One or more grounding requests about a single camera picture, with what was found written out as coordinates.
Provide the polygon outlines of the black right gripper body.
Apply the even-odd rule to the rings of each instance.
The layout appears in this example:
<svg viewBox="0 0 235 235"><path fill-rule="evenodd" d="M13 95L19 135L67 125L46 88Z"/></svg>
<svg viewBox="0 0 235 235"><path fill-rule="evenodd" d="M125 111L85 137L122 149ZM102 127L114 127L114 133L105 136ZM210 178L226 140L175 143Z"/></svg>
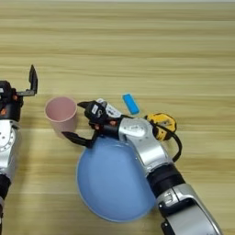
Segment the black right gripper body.
<svg viewBox="0 0 235 235"><path fill-rule="evenodd" d="M90 120L89 125L98 135L117 139L121 120L121 117L108 117L99 122Z"/></svg>

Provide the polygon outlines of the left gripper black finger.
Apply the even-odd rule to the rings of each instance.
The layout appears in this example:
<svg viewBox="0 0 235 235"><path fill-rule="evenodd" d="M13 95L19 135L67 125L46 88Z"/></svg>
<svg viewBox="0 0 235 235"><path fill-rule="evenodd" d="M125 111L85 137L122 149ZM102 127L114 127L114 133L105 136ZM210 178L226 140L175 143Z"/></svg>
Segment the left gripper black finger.
<svg viewBox="0 0 235 235"><path fill-rule="evenodd" d="M37 94L37 92L38 92L38 76L37 76L37 72L36 72L34 65L31 65L31 67L30 67L28 81L30 83L30 88L25 91L17 92L18 95L20 95L20 96L34 96Z"/></svg>

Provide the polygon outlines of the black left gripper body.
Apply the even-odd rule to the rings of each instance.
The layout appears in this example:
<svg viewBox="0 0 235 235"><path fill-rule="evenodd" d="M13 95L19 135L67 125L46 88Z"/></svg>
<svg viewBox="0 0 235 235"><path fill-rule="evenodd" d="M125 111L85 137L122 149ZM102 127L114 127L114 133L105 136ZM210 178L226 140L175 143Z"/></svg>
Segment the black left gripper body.
<svg viewBox="0 0 235 235"><path fill-rule="evenodd" d="M11 95L9 97L0 97L0 120L10 119L18 122L20 120L21 107L23 106L23 97Z"/></svg>

